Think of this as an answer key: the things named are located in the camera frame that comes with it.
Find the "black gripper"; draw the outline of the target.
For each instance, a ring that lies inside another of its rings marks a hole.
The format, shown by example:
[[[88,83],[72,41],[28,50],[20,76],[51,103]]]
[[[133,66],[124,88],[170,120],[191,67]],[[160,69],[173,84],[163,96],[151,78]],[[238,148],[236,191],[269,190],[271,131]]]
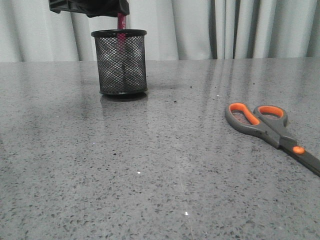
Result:
[[[73,12],[86,14],[89,18],[107,16],[117,18],[118,14],[130,14],[127,0],[49,0],[49,9],[60,13]]]

